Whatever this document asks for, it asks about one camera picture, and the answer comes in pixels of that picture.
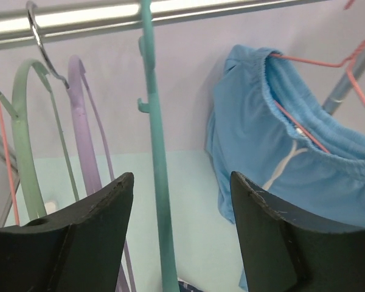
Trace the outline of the light green plastic hanger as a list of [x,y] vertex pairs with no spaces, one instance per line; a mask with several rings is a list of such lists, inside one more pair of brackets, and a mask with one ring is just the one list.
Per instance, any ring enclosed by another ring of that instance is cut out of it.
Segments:
[[29,218],[34,220],[46,216],[47,213],[35,170],[27,117],[27,80],[31,69],[35,70],[46,91],[49,93],[68,169],[69,179],[71,181],[72,191],[76,200],[79,199],[79,196],[68,155],[68,149],[63,136],[54,93],[47,79],[49,72],[42,62],[33,58],[26,59],[21,63],[16,71],[13,82],[12,100],[8,101],[0,91],[0,102],[11,116],[12,134],[20,183]]

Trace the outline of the metal clothes rack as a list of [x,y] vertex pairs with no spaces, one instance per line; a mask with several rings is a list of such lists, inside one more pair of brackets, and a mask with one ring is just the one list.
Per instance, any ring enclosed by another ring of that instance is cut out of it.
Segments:
[[[26,58],[43,62],[27,20],[26,1],[0,1],[0,90],[11,99],[12,80]],[[138,39],[142,34],[138,1],[97,1],[47,7],[59,1],[35,1],[36,21],[48,57],[59,74],[68,77],[71,55],[78,55],[101,116],[114,171],[133,172],[154,201],[149,118],[137,109],[137,99],[147,101],[145,75]],[[266,12],[286,7],[225,16],[189,12],[202,1],[154,1],[156,75],[161,104],[172,206],[198,205],[215,209],[218,187],[204,152],[206,125],[212,109],[212,91],[220,79],[232,47],[242,44],[266,47]],[[325,4],[330,1],[281,1],[280,4]],[[28,89],[32,150],[41,161],[38,178],[48,190],[48,158],[63,156],[52,109],[35,76]]]

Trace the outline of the purple plastic hanger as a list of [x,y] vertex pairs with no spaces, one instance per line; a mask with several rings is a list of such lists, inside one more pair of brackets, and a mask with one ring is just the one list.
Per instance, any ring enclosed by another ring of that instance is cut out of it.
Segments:
[[100,190],[102,188],[102,183],[100,180],[98,165],[96,161],[96,154],[94,150],[94,145],[92,142],[91,131],[88,123],[88,116],[86,113],[83,89],[86,89],[91,106],[93,108],[97,124],[99,126],[100,134],[103,141],[106,161],[108,164],[109,175],[111,179],[114,179],[113,167],[111,162],[111,157],[108,149],[108,144],[106,141],[103,126],[97,112],[96,105],[92,98],[92,94],[86,80],[86,70],[77,55],[73,55],[69,59],[68,65],[68,78],[64,78],[62,75],[58,74],[52,65],[49,57],[47,56],[46,50],[43,47],[41,37],[39,34],[39,27],[35,19],[34,9],[37,5],[33,1],[27,1],[26,9],[29,19],[30,28],[32,29],[34,38],[37,42],[39,50],[49,68],[50,73],[57,79],[61,80],[65,87],[69,100],[71,103],[71,113],[72,122],[75,133],[75,140],[78,150],[78,156],[80,160],[80,167],[82,170],[83,180],[85,184],[86,193],[88,195]]

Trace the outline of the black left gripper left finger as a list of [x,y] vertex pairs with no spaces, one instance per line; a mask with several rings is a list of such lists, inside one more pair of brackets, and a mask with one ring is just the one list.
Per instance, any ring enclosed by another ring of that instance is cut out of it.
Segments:
[[133,186],[126,172],[68,207],[0,228],[0,291],[114,291]]

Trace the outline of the teal plastic hanger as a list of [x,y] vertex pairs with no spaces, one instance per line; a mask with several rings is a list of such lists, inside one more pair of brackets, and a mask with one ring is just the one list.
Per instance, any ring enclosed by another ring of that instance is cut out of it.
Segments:
[[155,40],[150,4],[151,1],[140,2],[142,36],[138,41],[139,50],[144,63],[148,102],[144,103],[139,99],[137,101],[137,107],[140,112],[148,113],[150,118],[162,290],[169,292],[179,291],[179,285],[173,244],[164,132],[162,127],[161,107],[159,104],[158,84],[156,81]]

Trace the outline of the light blue shorts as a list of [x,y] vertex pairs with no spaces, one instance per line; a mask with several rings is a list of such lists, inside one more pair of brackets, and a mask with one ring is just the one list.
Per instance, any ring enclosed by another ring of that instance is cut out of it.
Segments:
[[325,112],[293,64],[234,46],[207,151],[249,291],[365,291],[365,135]]

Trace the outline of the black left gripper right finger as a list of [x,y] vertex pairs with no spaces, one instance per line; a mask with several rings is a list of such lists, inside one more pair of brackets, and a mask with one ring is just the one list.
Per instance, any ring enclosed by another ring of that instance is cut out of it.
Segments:
[[365,228],[303,210],[239,172],[230,185],[249,291],[365,292]]

